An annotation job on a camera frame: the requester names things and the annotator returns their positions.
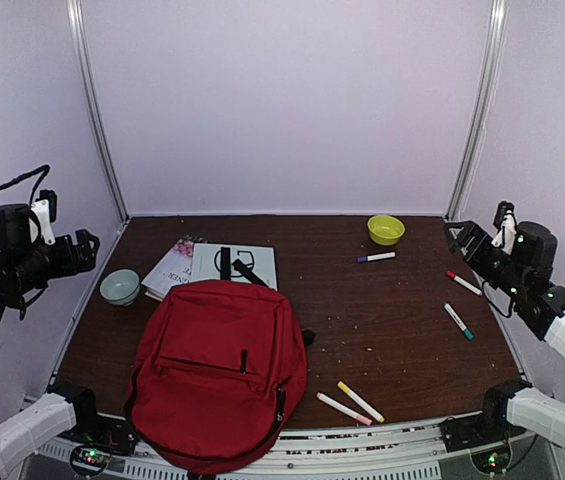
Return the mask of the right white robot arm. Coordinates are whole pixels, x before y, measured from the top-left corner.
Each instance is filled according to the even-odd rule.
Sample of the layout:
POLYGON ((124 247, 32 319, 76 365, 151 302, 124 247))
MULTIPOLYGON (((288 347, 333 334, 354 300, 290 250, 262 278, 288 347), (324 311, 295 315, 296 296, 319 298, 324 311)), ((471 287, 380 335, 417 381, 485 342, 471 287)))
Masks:
MULTIPOLYGON (((549 363, 565 377, 565 287, 551 279, 558 241, 541 224, 499 216, 490 235, 473 221, 444 226, 449 249, 484 285, 509 299, 508 312, 541 343, 549 363)), ((474 431, 481 440, 501 440, 527 430, 565 451, 565 390, 542 369, 529 378, 491 387, 483 397, 474 431)))

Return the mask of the red backpack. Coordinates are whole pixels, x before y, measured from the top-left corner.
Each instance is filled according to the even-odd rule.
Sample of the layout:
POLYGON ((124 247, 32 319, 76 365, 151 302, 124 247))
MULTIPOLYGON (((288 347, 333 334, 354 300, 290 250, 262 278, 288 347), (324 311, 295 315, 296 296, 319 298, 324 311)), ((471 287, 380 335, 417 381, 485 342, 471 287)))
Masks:
POLYGON ((239 470, 275 444, 308 362, 290 301, 228 248, 216 279, 173 287, 140 341, 124 415, 191 478, 239 470))

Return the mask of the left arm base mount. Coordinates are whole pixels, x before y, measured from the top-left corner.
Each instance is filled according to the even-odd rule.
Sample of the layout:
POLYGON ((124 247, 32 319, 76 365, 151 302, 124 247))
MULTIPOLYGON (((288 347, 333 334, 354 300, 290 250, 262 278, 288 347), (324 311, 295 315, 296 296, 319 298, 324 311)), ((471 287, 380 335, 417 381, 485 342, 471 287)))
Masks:
POLYGON ((78 477, 92 479, 102 474, 115 456, 135 452, 139 437, 126 420, 100 414, 91 389, 58 383, 46 392, 60 395, 74 408, 76 425, 60 437, 76 443, 68 463, 78 477))

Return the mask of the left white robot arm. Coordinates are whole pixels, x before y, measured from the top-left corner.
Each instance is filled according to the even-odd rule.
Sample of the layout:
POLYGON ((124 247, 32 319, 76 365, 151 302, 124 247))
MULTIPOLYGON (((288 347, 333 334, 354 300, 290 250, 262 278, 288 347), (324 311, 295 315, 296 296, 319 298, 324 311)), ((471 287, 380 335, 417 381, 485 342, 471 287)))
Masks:
MULTIPOLYGON (((0 206, 0 324, 8 311, 25 315, 52 280, 95 266, 98 238, 86 230, 56 236, 53 210, 48 200, 0 206)), ((91 390, 51 388, 31 406, 0 417, 0 479, 57 435, 71 431, 83 443, 95 444, 105 436, 105 426, 91 390)))

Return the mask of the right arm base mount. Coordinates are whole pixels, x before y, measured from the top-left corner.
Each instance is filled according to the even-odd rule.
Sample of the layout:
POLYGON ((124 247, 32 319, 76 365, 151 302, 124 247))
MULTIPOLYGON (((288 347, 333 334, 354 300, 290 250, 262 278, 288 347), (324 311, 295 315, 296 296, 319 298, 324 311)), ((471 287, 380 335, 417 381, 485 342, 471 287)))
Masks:
POLYGON ((469 450, 473 467, 491 477, 513 470, 530 453, 537 438, 515 461, 512 439, 526 430, 507 421, 508 401, 531 386, 524 380, 505 381, 486 391, 479 413, 445 419, 439 428, 446 452, 469 450))

